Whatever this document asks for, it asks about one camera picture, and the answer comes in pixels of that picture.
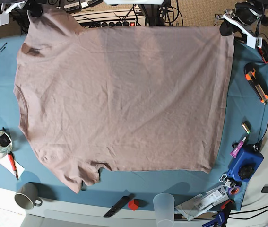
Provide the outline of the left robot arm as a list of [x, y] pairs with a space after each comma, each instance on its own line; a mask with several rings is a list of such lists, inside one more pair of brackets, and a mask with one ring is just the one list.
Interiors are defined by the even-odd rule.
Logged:
[[250, 34], [259, 36], [259, 28], [268, 23], [268, 0], [244, 0], [237, 2], [234, 9], [227, 9], [223, 14], [216, 15], [221, 20], [219, 31], [222, 36], [230, 36], [239, 32], [244, 39]]

